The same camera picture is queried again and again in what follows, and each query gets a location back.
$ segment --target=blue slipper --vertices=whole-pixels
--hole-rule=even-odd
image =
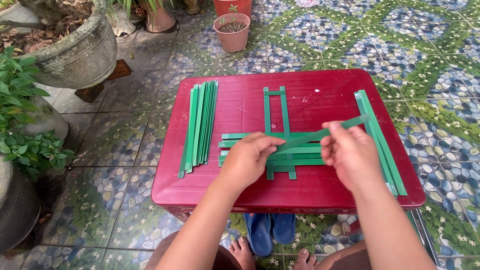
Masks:
[[[252,251],[266,257],[273,251],[272,236],[270,235],[271,222],[268,214],[244,213],[243,218],[247,224],[248,242]]]
[[[280,244],[290,244],[295,239],[295,214],[271,214],[273,238]]]

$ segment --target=hand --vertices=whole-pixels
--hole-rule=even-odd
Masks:
[[[345,130],[340,123],[332,121],[322,124],[331,134],[320,141],[325,164],[335,167],[340,181],[353,193],[371,183],[383,184],[373,138],[358,126]]]
[[[263,174],[267,157],[276,151],[275,146],[285,142],[261,132],[245,136],[228,152],[218,179],[243,191]]]

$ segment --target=plastic bag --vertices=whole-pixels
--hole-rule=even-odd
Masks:
[[[316,5],[321,5],[323,4],[324,1],[323,0],[295,0],[295,2],[299,7],[309,8]]]

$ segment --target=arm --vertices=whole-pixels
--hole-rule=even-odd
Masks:
[[[267,157],[285,140],[254,133],[228,153],[192,215],[156,266],[156,270],[211,269],[228,214],[242,191],[265,171]]]
[[[373,270],[436,270],[408,217],[385,185],[373,139],[359,127],[323,124],[331,136],[320,142],[322,158],[334,166],[355,199]]]

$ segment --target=wooden block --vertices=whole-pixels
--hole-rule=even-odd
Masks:
[[[93,103],[104,88],[103,83],[100,83],[89,88],[78,89],[75,91],[75,95],[87,103]]]
[[[131,73],[132,73],[132,70],[127,65],[127,62],[125,62],[125,60],[123,59],[120,59],[120,60],[117,60],[117,66],[113,70],[112,74],[110,74],[110,76],[107,77],[107,80],[111,81],[118,78],[122,78],[130,75]]]

